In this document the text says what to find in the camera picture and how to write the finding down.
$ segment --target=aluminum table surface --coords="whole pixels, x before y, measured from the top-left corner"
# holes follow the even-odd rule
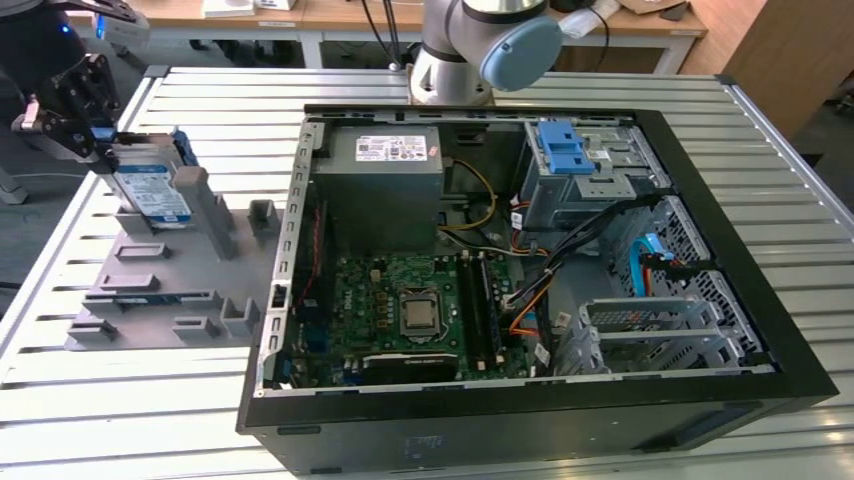
[[[180,125],[228,205],[282,204],[303,105],[406,98],[404,78],[384,71],[172,68],[144,79],[120,127]],[[498,104],[665,113],[842,393],[690,452],[394,478],[853,478],[854,222],[738,88],[711,77],[554,74]],[[0,322],[0,477],[286,478],[234,432],[248,348],[63,351],[119,231],[115,210],[89,175]]]

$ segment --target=cpu socket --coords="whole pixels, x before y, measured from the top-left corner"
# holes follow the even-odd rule
[[[423,342],[440,332],[439,295],[432,290],[412,290],[400,294],[400,335]]]

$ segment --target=motherboard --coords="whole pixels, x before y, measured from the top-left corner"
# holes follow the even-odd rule
[[[523,345],[502,343],[510,291],[500,254],[340,258],[332,320],[307,332],[328,344],[316,386],[526,376]]]

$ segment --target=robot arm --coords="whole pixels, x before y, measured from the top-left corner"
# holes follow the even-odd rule
[[[27,103],[12,129],[37,134],[31,143],[97,173],[111,173],[107,144],[119,97],[107,58],[87,55],[65,11],[95,12],[99,38],[121,44],[147,39],[144,17],[119,0],[0,0],[0,69]]]
[[[563,33],[546,0],[431,0],[410,90],[430,105],[482,105],[548,71]]]

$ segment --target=table leg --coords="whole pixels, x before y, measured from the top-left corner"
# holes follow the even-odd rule
[[[673,75],[679,73],[682,62],[685,62],[685,57],[689,56],[693,44],[694,37],[670,37],[670,45],[667,46],[665,53],[662,53],[662,58],[658,60],[655,72],[653,73],[658,75]]]
[[[299,32],[299,43],[303,46],[306,68],[323,68],[323,57],[320,55],[322,42],[323,32],[312,30],[302,30]]]

